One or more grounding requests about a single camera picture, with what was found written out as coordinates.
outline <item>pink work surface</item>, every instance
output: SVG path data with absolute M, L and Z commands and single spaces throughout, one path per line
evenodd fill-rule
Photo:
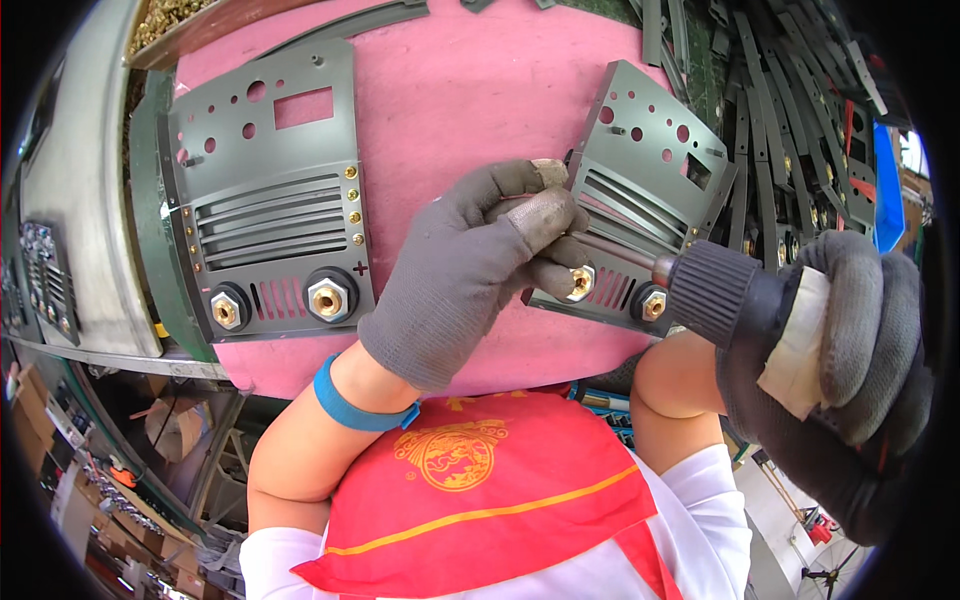
M 176 93 L 236 68 L 281 41 L 382 0 L 326 0 L 284 12 L 180 59 Z M 351 39 L 357 144 L 374 292 L 393 269 L 416 210 L 464 173 L 506 158 L 563 157 L 576 143 L 607 63 L 639 62 L 640 32 L 608 18 L 534 0 L 496 0 L 474 14 L 430 0 L 423 18 Z M 240 389 L 291 398 L 355 335 L 215 344 Z M 649 337 L 528 308 L 514 300 L 447 393 L 486 394 L 614 369 Z

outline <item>gray work glove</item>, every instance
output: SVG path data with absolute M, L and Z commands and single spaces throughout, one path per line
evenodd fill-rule
M 921 340 L 920 273 L 903 254 L 880 256 L 851 231 L 824 233 L 798 262 L 830 281 L 820 355 L 828 408 L 800 421 L 766 395 L 756 384 L 765 357 L 755 348 L 718 350 L 717 386 L 737 433 L 760 443 L 848 538 L 877 544 L 896 524 L 902 458 L 926 426 L 933 395 Z
M 516 291 L 570 294 L 570 269 L 587 253 L 564 233 L 586 230 L 588 216 L 560 187 L 566 179 L 559 160 L 499 162 L 425 206 L 376 308 L 360 320 L 370 356 L 415 388 L 439 391 Z M 536 196 L 504 201 L 525 194 Z

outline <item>blue wristband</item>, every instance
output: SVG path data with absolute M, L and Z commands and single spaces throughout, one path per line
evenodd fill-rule
M 340 356 L 340 352 L 327 358 L 313 378 L 313 391 L 317 395 L 317 400 L 333 420 L 357 431 L 390 431 L 398 426 L 406 429 L 407 425 L 420 414 L 419 400 L 402 413 L 392 415 L 368 413 L 347 402 L 333 387 L 333 381 L 330 379 L 330 365 L 337 356 Z

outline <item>white sleeve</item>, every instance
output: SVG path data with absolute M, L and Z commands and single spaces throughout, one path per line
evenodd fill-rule
M 733 482 L 730 455 L 724 444 L 689 456 L 660 480 L 672 491 L 707 538 L 734 589 L 747 586 L 750 572 L 750 528 L 743 493 Z
M 268 527 L 253 532 L 240 545 L 240 570 L 248 600 L 336 600 L 315 589 L 290 569 L 319 559 L 324 537 L 293 527 Z

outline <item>brass nut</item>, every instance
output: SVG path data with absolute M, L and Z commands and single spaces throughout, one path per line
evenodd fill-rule
M 570 292 L 564 300 L 569 302 L 579 302 L 593 291 L 593 282 L 596 280 L 596 273 L 590 265 L 584 265 L 579 269 L 570 269 L 573 276 L 573 291 Z
M 224 329 L 236 329 L 243 324 L 240 319 L 240 305 L 227 292 L 220 292 L 210 299 L 213 320 Z
M 324 277 L 311 285 L 306 296 L 310 299 L 310 312 L 327 323 L 342 321 L 350 312 L 347 288 L 330 277 Z
M 643 299 L 643 320 L 652 323 L 666 310 L 666 292 L 661 289 L 650 290 Z

